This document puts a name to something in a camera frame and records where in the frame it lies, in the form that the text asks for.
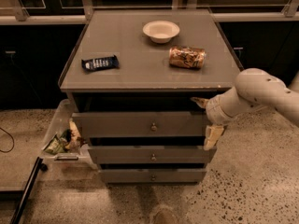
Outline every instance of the cable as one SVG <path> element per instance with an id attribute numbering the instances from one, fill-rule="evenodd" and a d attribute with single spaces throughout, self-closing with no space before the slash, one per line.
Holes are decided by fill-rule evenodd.
<path id="1" fill-rule="evenodd" d="M 30 86 L 31 90 L 34 92 L 34 94 L 35 94 L 35 96 L 36 96 L 36 99 L 38 100 L 39 104 L 40 104 L 40 105 L 43 105 L 43 103 L 42 103 L 42 101 L 41 101 L 39 95 L 38 95 L 37 92 L 36 92 L 36 89 L 34 88 L 33 84 L 32 84 L 31 81 L 29 80 L 29 78 L 23 73 L 23 71 L 19 68 L 19 66 L 16 65 L 15 62 L 13 61 L 13 55 L 10 56 L 10 60 L 11 60 L 12 65 L 13 65 L 14 67 L 16 67 L 16 68 L 20 71 L 21 75 L 24 77 L 24 79 L 25 79 L 25 80 L 27 81 L 27 83 L 29 84 L 29 86 Z"/>
<path id="2" fill-rule="evenodd" d="M 11 149 L 8 150 L 8 151 L 1 150 L 1 149 L 0 149 L 0 152 L 2 152 L 2 153 L 9 153 L 9 152 L 15 147 L 15 140 L 14 140 L 13 136 L 12 136 L 9 132 L 5 131 L 5 130 L 2 129 L 1 127 L 0 127 L 0 130 L 2 130 L 4 133 L 7 133 L 7 135 L 10 136 L 10 138 L 11 138 L 11 140 L 12 140 L 12 147 L 11 147 Z"/>

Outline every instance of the drawer cabinet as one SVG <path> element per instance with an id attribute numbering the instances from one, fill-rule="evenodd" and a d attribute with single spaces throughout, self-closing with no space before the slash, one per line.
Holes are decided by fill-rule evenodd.
<path id="1" fill-rule="evenodd" d="M 142 27 L 161 18 L 178 24 L 180 32 L 157 45 Z M 177 45 L 205 49 L 205 65 L 169 65 L 169 50 Z M 94 11 L 59 83 L 103 182 L 203 179 L 216 148 L 203 150 L 209 121 L 191 98 L 209 99 L 233 86 L 239 64 L 230 51 L 204 9 Z M 81 67 L 82 60 L 112 55 L 119 69 Z"/>

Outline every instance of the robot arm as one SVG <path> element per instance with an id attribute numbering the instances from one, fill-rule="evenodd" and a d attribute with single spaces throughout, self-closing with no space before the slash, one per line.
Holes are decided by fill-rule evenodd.
<path id="1" fill-rule="evenodd" d="M 205 150 L 214 147 L 224 126 L 239 114 L 265 106 L 273 107 L 299 127 L 299 93 L 289 90 L 280 79 L 260 69 L 242 71 L 230 90 L 210 100 L 192 99 L 206 109 L 206 115 L 213 123 L 206 128 Z"/>

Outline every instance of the candy bar wrapper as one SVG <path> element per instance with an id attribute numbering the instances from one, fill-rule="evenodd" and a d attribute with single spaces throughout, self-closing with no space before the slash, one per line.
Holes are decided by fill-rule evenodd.
<path id="1" fill-rule="evenodd" d="M 118 58 L 114 56 L 82 60 L 82 68 L 86 71 L 100 71 L 119 68 Z"/>

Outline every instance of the terrazzo floor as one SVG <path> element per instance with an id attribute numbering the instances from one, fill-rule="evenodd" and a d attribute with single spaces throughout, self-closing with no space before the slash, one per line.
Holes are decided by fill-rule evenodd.
<path id="1" fill-rule="evenodd" d="M 0 187 L 24 187 L 55 110 L 5 110 L 0 127 L 15 147 L 0 153 Z M 299 223 L 299 129 L 270 108 L 234 120 L 198 185 L 106 186 L 86 163 L 47 163 L 20 223 L 153 223 L 170 210 L 178 223 Z M 0 131 L 0 149 L 11 139 Z M 0 223 L 11 205 L 0 202 Z"/>

